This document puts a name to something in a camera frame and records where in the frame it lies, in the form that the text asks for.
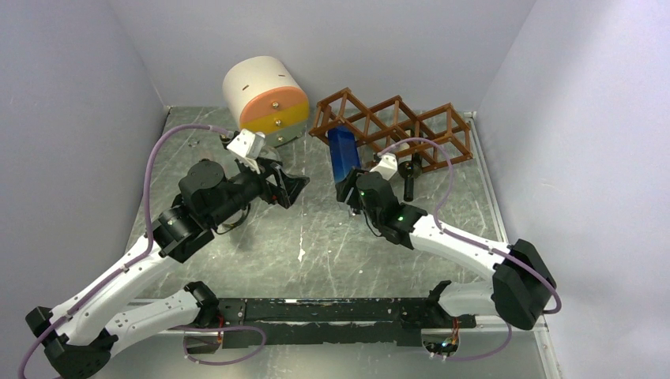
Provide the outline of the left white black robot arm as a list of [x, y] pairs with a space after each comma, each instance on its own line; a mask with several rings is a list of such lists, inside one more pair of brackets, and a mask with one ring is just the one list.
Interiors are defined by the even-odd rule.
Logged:
[[201, 281], [146, 306], [128, 303], [147, 285], [185, 263], [214, 238], [214, 231], [255, 199], [291, 207], [309, 178], [261, 158], [259, 170], [240, 167], [227, 178], [204, 159], [179, 181], [172, 206], [154, 220], [136, 244], [101, 277], [53, 308], [36, 307], [27, 324], [62, 378], [89, 378], [125, 348], [163, 330], [220, 320], [219, 299]]

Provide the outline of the green wine bottle white label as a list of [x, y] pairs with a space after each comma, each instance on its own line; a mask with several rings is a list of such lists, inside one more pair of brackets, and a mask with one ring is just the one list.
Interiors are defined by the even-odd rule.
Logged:
[[398, 174], [404, 180], [403, 199], [406, 202], [414, 200], [415, 180], [423, 173], [421, 157], [418, 153], [404, 157], [398, 164]]

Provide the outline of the blue square bottle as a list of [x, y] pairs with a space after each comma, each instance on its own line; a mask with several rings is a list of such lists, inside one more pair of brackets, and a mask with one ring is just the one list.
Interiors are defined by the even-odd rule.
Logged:
[[352, 168], [361, 168], [354, 134], [340, 125], [327, 132], [333, 180], [343, 181]]

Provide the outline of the brown wooden wine rack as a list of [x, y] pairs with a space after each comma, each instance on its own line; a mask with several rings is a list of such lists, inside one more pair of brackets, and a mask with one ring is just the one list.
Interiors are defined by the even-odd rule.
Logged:
[[396, 95], [366, 105], [345, 87], [317, 102], [308, 134], [328, 144], [327, 133], [338, 126], [353, 134], [356, 147], [375, 153], [405, 138], [422, 137], [449, 151], [452, 164], [474, 158], [471, 127], [452, 103], [414, 111]]

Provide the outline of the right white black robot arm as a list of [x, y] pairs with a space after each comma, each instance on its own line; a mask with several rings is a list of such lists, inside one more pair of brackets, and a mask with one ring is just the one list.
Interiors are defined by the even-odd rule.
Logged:
[[530, 330], [549, 312], [556, 282], [531, 242], [492, 241], [443, 223], [422, 208], [401, 203], [378, 172], [353, 168], [335, 189], [337, 201], [362, 212], [386, 241], [444, 257], [481, 278], [436, 286], [426, 307], [434, 326], [447, 326], [461, 316], [498, 316]]

